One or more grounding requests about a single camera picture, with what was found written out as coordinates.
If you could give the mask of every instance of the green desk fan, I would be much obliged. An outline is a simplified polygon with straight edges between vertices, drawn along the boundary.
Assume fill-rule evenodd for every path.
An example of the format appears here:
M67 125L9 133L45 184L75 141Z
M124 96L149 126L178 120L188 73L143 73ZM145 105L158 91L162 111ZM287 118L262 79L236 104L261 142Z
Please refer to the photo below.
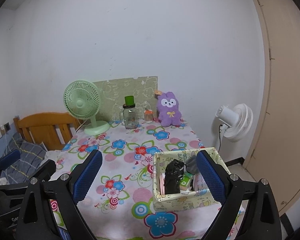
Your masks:
M88 135L97 135L109 130L106 121L96 121L101 99L98 87L84 80L72 82L63 94L63 103L69 114L77 119L91 119L84 132Z

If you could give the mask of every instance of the floor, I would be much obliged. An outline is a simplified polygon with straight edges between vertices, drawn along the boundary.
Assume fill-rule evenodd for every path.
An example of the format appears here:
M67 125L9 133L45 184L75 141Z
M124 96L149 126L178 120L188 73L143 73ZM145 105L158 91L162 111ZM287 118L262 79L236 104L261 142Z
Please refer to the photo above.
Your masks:
M229 166L228 169L231 173L237 174L242 180L255 181L254 178L250 175L250 173L246 169L244 169L240 163ZM248 204L248 200L242 201L242 206L245 209L247 208L247 204ZM281 232L282 232L282 240L284 240L288 236L288 234L284 229L282 223L281 223Z

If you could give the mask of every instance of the blue gripper pad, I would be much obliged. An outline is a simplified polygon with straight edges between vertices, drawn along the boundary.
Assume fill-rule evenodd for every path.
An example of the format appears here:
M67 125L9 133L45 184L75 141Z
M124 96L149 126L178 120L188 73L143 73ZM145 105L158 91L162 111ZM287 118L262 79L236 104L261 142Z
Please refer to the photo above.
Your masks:
M102 165L102 153L100 151L94 150L89 154L89 156L82 164L78 164L74 168L73 172L76 174L77 173L76 171L80 172L81 171L80 168L84 167L80 176L73 184L72 199L75 204L77 204L79 201L84 200L91 187L92 182L94 181L98 171L100 170L101 165Z
M218 166L221 166L221 165L216 164L215 162L213 164L213 163L211 163L211 161L209 162L209 160L207 158L210 158L211 161L214 162L214 160L212 160L212 158L210 157L210 155L208 154L207 151L202 150L202 151L198 152L197 159L196 159L198 169L199 169L204 181L207 183L207 186L208 186L213 198L216 201L220 202L221 205L224 205L224 203L226 202L225 185L214 169L215 165L218 165Z
M20 159L20 152L18 150L14 150L7 154L6 156L0 158L0 171L4 171L10 165L15 163Z

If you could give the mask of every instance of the pillow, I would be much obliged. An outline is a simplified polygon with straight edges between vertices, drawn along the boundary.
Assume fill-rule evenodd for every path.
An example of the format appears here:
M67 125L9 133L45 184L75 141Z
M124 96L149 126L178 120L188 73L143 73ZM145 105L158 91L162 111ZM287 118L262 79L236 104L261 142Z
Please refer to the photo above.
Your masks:
M9 141L8 145L7 145L7 150L8 150L8 153L12 152L13 150L18 150L21 146L23 142L23 138L21 136L20 133L16 132L11 140ZM7 151L4 150L4 153L3 153L3 156L7 155Z
M9 184L28 182L29 177L36 171L46 155L45 150L39 145L25 141L18 147L18 150L21 153L20 159L4 171Z

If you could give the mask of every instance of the white wall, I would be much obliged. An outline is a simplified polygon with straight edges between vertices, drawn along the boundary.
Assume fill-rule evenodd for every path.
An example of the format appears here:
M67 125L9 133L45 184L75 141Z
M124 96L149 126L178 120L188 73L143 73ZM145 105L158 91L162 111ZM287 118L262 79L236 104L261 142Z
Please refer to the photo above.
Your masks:
M260 109L260 44L250 0L26 0L13 27L14 85L20 117L65 111L76 79L157 75L206 146L217 136L222 104ZM225 142L224 159L245 156Z
M10 35L12 33L12 23L14 11L0 9L0 125L7 122L13 123L16 115L13 103L13 88L11 84L9 51Z

